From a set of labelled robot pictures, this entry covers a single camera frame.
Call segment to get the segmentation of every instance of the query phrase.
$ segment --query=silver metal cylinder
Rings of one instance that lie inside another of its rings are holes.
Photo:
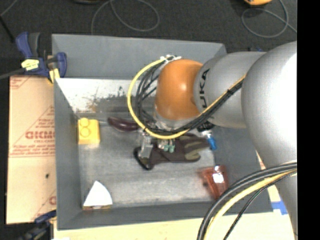
[[[234,52],[207,61],[194,82],[194,101],[203,111],[240,79],[265,52]],[[237,90],[209,119],[221,127],[245,128],[241,108],[241,89]]]
[[[267,52],[252,65],[243,82],[241,106],[249,136],[267,168],[297,159],[297,42]],[[298,235],[297,177],[280,182],[277,189]]]

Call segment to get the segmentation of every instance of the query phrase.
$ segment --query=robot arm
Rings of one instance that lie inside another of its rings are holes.
[[[297,159],[297,42],[268,52],[230,53],[203,65],[173,60],[156,78],[152,120],[160,131],[155,137],[170,139],[196,127],[190,122],[200,120],[243,78],[241,88],[206,117],[207,121],[221,127],[247,128],[267,168]],[[277,188],[298,239],[297,177],[278,183]]]

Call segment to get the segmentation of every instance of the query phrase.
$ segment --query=yellow lego brick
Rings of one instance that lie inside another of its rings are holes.
[[[95,119],[81,118],[78,120],[78,144],[100,143],[99,122]]]

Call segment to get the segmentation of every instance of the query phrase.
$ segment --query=dark brown object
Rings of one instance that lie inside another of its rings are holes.
[[[139,129],[139,125],[136,122],[120,117],[111,116],[107,121],[109,125],[120,132],[133,132]]]
[[[172,153],[158,148],[157,144],[154,143],[149,158],[139,156],[141,147],[135,148],[133,155],[144,169],[151,170],[155,165],[162,163],[196,162],[201,158],[199,151],[208,147],[209,144],[205,138],[186,133],[175,139],[175,150]]]

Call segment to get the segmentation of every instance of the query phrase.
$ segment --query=black floor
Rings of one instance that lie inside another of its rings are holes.
[[[280,0],[273,0],[264,7],[284,20],[288,18],[289,26],[284,30],[286,25],[265,11],[250,10],[243,16],[248,6],[241,0],[143,0],[156,11],[137,0],[112,0],[117,14],[131,27],[117,19],[111,4],[106,3],[109,0],[90,5],[72,0],[17,0],[10,7],[14,1],[0,0],[0,15],[9,30],[8,33],[0,24],[0,75],[20,67],[23,56],[11,42],[10,34],[15,38],[25,31],[41,33],[38,47],[40,55],[51,52],[52,33],[217,42],[223,43],[228,53],[248,49],[269,51],[297,40],[297,33],[291,27],[297,29],[298,0],[281,0],[284,7]],[[262,36],[245,28],[242,17],[252,31]],[[0,239],[11,240],[23,235],[34,225],[4,224],[8,79],[0,80],[0,107]]]

